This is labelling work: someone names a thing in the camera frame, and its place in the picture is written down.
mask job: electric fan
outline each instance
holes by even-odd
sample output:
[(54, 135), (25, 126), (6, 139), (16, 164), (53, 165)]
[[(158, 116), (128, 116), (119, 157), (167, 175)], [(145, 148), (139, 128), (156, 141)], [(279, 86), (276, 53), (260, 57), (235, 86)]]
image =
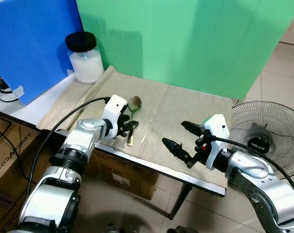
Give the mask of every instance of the electric fan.
[(263, 153), (294, 175), (294, 109), (268, 101), (237, 105), (232, 109), (230, 139)]

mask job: tiled floor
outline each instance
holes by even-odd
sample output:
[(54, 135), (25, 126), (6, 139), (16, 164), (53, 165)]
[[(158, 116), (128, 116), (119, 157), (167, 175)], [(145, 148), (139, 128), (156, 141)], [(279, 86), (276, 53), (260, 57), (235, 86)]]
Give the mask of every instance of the tiled floor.
[[(243, 101), (269, 100), (294, 108), (294, 46), (279, 43), (269, 62)], [(246, 197), (229, 186), (224, 198), (193, 189), (174, 220), (170, 211), (181, 182), (160, 176), (155, 194), (147, 201), (103, 181), (86, 178), (80, 193), (82, 203), (73, 232), (98, 232), (110, 222), (127, 233), (165, 233), (187, 225), (199, 233), (264, 232)]]

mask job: green backdrop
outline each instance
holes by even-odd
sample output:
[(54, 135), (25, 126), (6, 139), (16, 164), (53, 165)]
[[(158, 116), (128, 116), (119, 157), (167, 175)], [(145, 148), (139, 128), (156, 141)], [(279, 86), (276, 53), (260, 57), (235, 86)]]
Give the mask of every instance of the green backdrop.
[(243, 99), (294, 17), (294, 0), (77, 0), (105, 68)]

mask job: black jar lid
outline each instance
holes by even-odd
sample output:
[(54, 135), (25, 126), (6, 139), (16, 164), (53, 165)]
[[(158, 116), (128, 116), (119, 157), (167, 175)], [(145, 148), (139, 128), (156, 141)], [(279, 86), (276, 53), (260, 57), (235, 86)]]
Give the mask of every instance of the black jar lid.
[(96, 47), (96, 38), (93, 33), (71, 33), (65, 38), (66, 45), (72, 52), (86, 52)]

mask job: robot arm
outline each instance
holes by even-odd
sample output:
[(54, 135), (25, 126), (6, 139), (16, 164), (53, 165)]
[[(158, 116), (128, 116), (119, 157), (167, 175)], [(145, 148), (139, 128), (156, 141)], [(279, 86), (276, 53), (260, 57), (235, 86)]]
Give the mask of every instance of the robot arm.
[(169, 151), (191, 168), (199, 161), (210, 170), (218, 169), (241, 190), (253, 205), (267, 233), (294, 233), (294, 190), (281, 181), (263, 159), (238, 150), (229, 150), (226, 143), (214, 136), (229, 138), (223, 115), (214, 115), (203, 125), (184, 121), (186, 130), (197, 135), (196, 154), (191, 157), (181, 145), (163, 138)]
[(18, 230), (15, 233), (66, 233), (70, 232), (76, 217), (80, 196), (77, 194), (82, 174), (94, 150), (95, 143), (117, 135), (138, 122), (123, 115), (127, 102), (113, 95), (102, 118), (79, 120), (76, 128), (67, 136), (59, 152), (55, 154), (43, 177), (25, 201)]

